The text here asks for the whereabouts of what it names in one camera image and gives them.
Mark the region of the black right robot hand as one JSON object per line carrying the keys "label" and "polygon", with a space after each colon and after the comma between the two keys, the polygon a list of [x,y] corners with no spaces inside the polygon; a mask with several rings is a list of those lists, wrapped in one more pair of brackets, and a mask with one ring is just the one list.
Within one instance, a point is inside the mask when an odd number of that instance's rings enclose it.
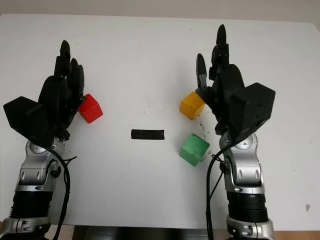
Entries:
{"label": "black right robot hand", "polygon": [[238,67],[230,64],[229,44],[226,28],[219,26],[216,45],[211,54],[211,67],[206,70],[204,57],[201,53],[196,57],[197,89],[195,92],[214,114],[217,124],[214,128],[217,135],[231,130],[230,97],[236,90],[244,88],[244,82]]}

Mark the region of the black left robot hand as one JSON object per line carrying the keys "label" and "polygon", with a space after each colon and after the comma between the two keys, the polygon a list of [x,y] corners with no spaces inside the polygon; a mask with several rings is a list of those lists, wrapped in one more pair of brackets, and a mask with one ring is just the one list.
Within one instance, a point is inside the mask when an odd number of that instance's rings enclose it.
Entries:
{"label": "black left robot hand", "polygon": [[86,100],[84,86],[83,66],[71,58],[70,45],[63,40],[54,74],[45,80],[38,98],[38,103],[45,107],[50,129],[59,139],[70,138],[68,127]]}

